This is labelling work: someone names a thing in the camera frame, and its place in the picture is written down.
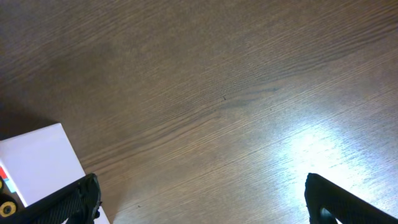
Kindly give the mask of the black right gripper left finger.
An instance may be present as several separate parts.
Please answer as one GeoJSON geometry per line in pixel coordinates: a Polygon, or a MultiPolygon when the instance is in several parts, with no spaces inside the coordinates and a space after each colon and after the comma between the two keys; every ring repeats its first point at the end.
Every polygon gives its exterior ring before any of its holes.
{"type": "Polygon", "coordinates": [[[1,218],[1,224],[94,224],[100,217],[101,190],[94,173],[1,218]]]}

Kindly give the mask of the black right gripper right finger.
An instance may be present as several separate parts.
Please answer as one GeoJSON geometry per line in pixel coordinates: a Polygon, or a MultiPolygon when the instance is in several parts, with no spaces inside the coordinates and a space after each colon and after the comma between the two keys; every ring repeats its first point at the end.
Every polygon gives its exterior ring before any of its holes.
{"type": "Polygon", "coordinates": [[[310,224],[397,224],[397,218],[315,173],[307,175],[304,196],[310,224]]]}

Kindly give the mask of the yellow grey toy dump truck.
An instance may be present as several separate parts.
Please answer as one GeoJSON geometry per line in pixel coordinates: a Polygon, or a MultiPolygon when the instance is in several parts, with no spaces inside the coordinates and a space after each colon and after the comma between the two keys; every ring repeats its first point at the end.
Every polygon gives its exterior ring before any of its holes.
{"type": "Polygon", "coordinates": [[[10,217],[19,209],[15,193],[11,191],[3,178],[1,178],[0,209],[1,219],[10,217]]]}

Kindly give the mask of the colourful puzzle cube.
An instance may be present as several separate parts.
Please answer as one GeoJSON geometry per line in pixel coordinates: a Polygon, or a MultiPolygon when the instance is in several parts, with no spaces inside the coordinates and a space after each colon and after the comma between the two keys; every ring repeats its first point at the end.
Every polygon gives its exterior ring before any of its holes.
{"type": "Polygon", "coordinates": [[[7,176],[6,172],[4,171],[4,169],[2,167],[0,167],[0,171],[1,171],[1,179],[2,179],[2,188],[7,187],[8,191],[10,191],[10,193],[14,194],[16,193],[16,188],[15,185],[13,183],[13,181],[7,176]]]}

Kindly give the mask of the open white cardboard box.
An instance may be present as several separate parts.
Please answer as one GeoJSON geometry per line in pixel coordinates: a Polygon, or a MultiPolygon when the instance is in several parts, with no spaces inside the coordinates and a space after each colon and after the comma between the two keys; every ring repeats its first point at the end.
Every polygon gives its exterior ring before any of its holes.
{"type": "MultiPolygon", "coordinates": [[[[1,167],[22,202],[17,212],[87,175],[61,124],[1,141],[1,167]]],[[[108,223],[99,211],[94,223],[108,223]]]]}

